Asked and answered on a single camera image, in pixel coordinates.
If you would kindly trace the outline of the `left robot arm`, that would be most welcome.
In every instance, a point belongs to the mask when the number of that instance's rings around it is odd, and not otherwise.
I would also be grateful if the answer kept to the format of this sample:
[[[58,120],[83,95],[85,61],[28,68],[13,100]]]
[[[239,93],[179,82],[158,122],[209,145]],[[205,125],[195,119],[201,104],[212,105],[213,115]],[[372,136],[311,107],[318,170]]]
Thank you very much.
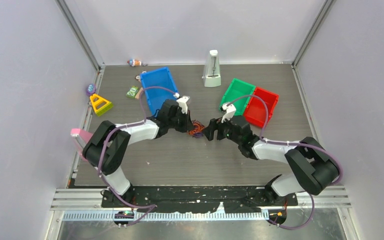
[[[121,207],[128,207],[133,202],[131,182],[126,178],[121,164],[128,146],[158,139],[174,129],[186,133],[194,129],[188,109],[189,96],[167,99],[155,116],[129,124],[114,124],[103,121],[91,135],[81,155],[93,167],[97,168],[102,178],[115,191],[114,200]]]

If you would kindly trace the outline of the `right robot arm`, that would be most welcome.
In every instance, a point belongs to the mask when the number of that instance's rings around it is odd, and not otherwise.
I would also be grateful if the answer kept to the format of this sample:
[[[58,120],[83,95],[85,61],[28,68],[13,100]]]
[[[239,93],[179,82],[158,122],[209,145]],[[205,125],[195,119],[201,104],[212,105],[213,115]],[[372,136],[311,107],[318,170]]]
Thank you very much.
[[[240,115],[230,120],[213,118],[202,133],[209,141],[228,139],[236,143],[246,158],[289,165],[290,174],[276,176],[265,186],[265,198],[271,205],[279,205],[286,195],[293,193],[318,195],[341,176],[338,163],[313,137],[301,141],[270,140],[254,134],[250,124]]]

